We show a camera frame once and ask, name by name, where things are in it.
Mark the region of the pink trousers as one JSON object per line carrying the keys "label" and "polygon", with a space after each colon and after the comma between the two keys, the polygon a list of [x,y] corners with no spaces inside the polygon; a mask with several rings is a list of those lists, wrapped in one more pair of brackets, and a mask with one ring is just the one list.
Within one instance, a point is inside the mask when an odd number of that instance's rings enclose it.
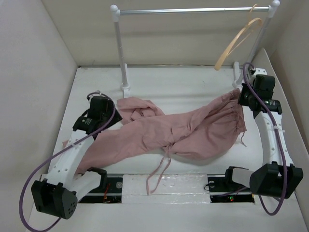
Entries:
{"label": "pink trousers", "polygon": [[119,99],[121,128],[99,133],[76,173],[84,174],[91,167],[107,167],[156,149],[163,149],[166,158],[175,154],[193,161],[221,155],[246,131],[239,97],[240,90],[234,89],[199,109],[170,115],[150,100]]}

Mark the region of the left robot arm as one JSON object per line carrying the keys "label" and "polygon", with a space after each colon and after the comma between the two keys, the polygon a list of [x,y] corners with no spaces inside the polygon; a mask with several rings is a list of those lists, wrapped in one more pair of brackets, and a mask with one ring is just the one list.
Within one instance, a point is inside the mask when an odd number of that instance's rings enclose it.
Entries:
{"label": "left robot arm", "polygon": [[90,166],[79,171],[82,158],[97,136],[120,122],[122,117],[110,97],[100,92],[87,96],[89,108],[74,123],[71,137],[59,153],[59,159],[47,175],[31,186],[36,210],[58,218],[69,219],[77,203],[92,190],[104,191],[107,172]]}

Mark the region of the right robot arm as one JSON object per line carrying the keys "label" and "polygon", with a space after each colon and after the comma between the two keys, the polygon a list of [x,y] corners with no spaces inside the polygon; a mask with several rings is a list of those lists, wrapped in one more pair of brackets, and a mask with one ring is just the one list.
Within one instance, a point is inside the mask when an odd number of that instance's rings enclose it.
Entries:
{"label": "right robot arm", "polygon": [[239,105],[249,107],[257,124],[263,151],[262,167],[256,171],[230,166],[223,178],[228,191],[248,188],[253,194],[288,199],[303,179],[285,145],[282,107],[274,100],[275,77],[257,74],[242,85]]}

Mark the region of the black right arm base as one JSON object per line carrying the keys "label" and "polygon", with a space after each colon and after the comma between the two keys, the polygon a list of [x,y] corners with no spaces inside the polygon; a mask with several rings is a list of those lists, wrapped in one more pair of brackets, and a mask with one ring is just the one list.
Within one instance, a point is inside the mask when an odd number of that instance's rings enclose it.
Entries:
{"label": "black right arm base", "polygon": [[204,190],[210,194],[211,203],[255,203],[248,187],[229,182],[224,176],[208,176]]}

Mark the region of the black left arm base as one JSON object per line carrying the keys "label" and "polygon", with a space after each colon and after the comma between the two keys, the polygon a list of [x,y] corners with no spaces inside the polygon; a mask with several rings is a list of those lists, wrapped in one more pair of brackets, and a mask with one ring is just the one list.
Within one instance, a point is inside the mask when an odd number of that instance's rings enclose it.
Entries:
{"label": "black left arm base", "polygon": [[122,202],[122,175],[109,175],[106,187],[98,187],[84,196],[79,203],[121,203]]}

